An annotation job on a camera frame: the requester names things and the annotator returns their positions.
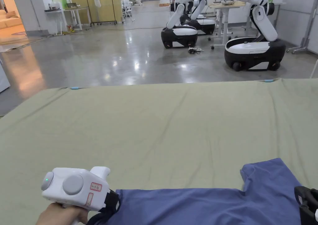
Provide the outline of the person's left hand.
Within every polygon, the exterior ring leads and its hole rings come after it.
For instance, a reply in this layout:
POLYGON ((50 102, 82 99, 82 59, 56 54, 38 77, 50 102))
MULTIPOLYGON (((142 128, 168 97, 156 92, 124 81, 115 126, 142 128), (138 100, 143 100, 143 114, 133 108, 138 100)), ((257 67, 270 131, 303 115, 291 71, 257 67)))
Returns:
POLYGON ((36 225, 72 225, 75 220, 83 224, 88 222, 88 211, 71 206, 64 208, 59 203, 51 203, 39 216, 36 225))

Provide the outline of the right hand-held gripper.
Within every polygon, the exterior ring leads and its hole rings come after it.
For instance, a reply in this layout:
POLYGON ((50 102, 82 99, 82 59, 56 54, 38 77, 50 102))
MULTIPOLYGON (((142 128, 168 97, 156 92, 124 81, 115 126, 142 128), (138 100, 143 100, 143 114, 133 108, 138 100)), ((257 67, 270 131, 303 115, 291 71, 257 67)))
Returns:
POLYGON ((318 224, 318 190, 304 186, 294 188, 295 199, 299 205, 302 225, 318 224))

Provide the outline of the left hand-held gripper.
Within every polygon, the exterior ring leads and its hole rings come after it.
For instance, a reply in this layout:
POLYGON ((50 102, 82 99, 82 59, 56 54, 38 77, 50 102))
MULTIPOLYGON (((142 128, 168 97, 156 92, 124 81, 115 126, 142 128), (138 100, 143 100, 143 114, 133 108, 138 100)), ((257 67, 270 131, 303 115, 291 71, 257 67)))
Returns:
POLYGON ((116 213, 120 207, 119 195, 107 182, 108 167, 54 168, 42 182, 42 196, 63 206, 82 207, 88 211, 109 209, 116 213))

